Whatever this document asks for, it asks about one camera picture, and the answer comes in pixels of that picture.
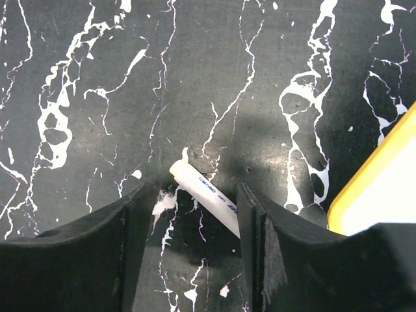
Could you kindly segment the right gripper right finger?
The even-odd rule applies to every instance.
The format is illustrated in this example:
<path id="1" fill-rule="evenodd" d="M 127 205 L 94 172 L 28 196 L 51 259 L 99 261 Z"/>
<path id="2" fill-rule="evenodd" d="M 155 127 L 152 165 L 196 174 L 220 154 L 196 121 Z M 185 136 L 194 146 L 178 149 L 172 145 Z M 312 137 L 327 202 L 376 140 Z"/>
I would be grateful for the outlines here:
<path id="1" fill-rule="evenodd" d="M 252 311 L 414 311 L 415 225 L 350 237 L 294 214 L 247 183 L 237 189 Z"/>

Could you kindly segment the white pen peach cap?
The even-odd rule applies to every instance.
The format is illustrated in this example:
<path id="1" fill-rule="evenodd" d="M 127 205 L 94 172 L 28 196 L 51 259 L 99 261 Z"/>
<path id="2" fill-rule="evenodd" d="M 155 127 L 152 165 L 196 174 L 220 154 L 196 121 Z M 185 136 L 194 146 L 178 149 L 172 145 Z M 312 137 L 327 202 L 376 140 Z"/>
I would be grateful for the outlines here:
<path id="1" fill-rule="evenodd" d="M 174 180 L 234 236 L 241 238 L 237 206 L 191 164 L 178 160 L 169 169 Z"/>

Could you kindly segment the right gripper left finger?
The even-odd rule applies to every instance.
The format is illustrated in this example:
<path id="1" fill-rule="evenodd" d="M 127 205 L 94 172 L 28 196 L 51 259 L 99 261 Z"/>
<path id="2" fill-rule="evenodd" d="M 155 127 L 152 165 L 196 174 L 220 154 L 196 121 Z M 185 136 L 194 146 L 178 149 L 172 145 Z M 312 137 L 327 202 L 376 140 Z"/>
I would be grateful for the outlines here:
<path id="1" fill-rule="evenodd" d="M 34 238 L 4 240 L 1 310 L 132 310 L 155 200 L 146 183 Z"/>

